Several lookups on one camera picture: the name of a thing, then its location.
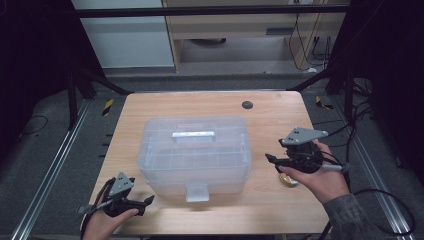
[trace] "metal bar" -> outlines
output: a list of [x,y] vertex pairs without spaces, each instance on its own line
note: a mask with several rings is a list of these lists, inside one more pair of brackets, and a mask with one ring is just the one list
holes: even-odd
[[28,238],[32,227],[34,226],[35,221],[37,220],[38,215],[41,212],[41,209],[46,202],[46,199],[50,193],[51,188],[53,187],[54,182],[56,181],[57,176],[59,175],[60,169],[62,168],[63,163],[71,149],[71,146],[81,128],[81,125],[87,115],[87,110],[90,106],[91,101],[84,100],[79,112],[79,119],[75,124],[73,130],[68,131],[66,134],[62,145],[60,146],[58,152],[56,153],[55,158],[53,159],[52,164],[50,165],[49,170],[47,171],[40,187],[37,190],[31,204],[26,210],[22,220],[16,227],[15,231],[12,234],[13,240],[25,240]]
[[80,9],[49,12],[50,16],[78,18],[153,17],[190,15],[284,14],[284,13],[337,13],[347,12],[349,4],[326,5],[248,5],[209,7]]
[[[344,114],[342,112],[341,103],[336,97],[330,96],[335,109],[338,111],[340,117],[344,121],[345,124],[347,124],[347,121],[344,117]],[[384,180],[381,178],[380,174],[378,173],[377,169],[375,168],[374,164],[372,163],[372,160],[370,156],[367,153],[367,150],[365,149],[360,137],[358,134],[353,138],[352,143],[358,153],[359,161],[364,169],[365,174],[367,175],[367,179],[370,181],[370,184],[373,188],[377,188],[383,191],[388,192],[388,187],[384,183]],[[402,212],[400,211],[397,203],[395,200],[393,200],[391,197],[383,196],[381,194],[377,195],[378,201],[380,202],[380,205],[386,214],[387,220],[389,221],[392,229],[394,232],[402,233],[407,232],[410,230],[408,223],[406,222],[405,218],[403,217]],[[408,236],[398,237],[398,239],[402,240],[414,240],[415,237],[413,234],[410,234]]]

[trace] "white wall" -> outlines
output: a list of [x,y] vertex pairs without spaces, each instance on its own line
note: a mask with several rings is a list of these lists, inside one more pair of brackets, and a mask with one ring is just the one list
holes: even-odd
[[[160,0],[72,0],[76,9],[162,7]],[[164,17],[81,19],[103,68],[173,67]]]

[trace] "wooden table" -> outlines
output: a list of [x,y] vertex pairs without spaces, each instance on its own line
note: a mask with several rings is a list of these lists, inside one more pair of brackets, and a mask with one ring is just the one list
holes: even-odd
[[[251,101],[252,109],[242,102]],[[278,139],[294,126],[312,128],[298,92],[141,93],[128,96],[95,185],[91,202],[104,183],[123,171],[135,177],[128,198],[155,194],[137,166],[147,120],[155,117],[240,115],[246,118],[252,150],[251,175],[241,193],[211,195],[209,202],[187,203],[185,196],[156,196],[144,216],[134,217],[121,234],[276,234],[319,233],[328,217],[303,185],[288,188],[265,153],[283,157]]]

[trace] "clear plastic box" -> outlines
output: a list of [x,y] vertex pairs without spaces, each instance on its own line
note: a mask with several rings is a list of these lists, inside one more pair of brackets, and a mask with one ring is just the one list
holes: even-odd
[[156,194],[199,202],[242,191],[251,160],[240,116],[156,118],[144,127],[138,166]]

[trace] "black pole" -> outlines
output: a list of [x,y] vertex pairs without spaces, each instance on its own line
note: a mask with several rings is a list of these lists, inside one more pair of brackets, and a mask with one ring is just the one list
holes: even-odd
[[210,6],[210,7],[166,7],[166,8],[123,8],[83,9],[75,11],[53,10],[49,13],[58,17],[111,18],[153,17],[190,15],[238,15],[238,14],[286,14],[286,13],[337,13],[347,12],[349,4],[323,5],[253,5],[253,6]]

